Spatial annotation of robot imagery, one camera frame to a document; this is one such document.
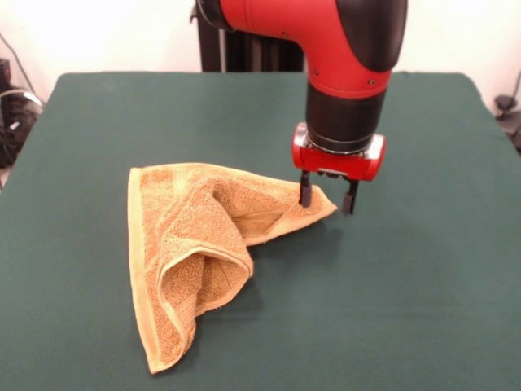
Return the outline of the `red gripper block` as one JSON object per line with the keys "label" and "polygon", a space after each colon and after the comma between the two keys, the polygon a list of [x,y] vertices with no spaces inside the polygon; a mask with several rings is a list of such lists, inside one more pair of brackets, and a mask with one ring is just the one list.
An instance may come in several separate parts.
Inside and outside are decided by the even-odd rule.
{"label": "red gripper block", "polygon": [[338,174],[348,179],[348,190],[344,195],[342,213],[353,215],[358,181],[372,181],[378,174],[386,152],[387,139],[374,136],[370,146],[362,154],[341,155],[325,152],[311,147],[306,136],[295,136],[292,143],[292,159],[297,169],[303,170],[300,175],[299,204],[310,206],[313,187],[310,182],[311,173]]}

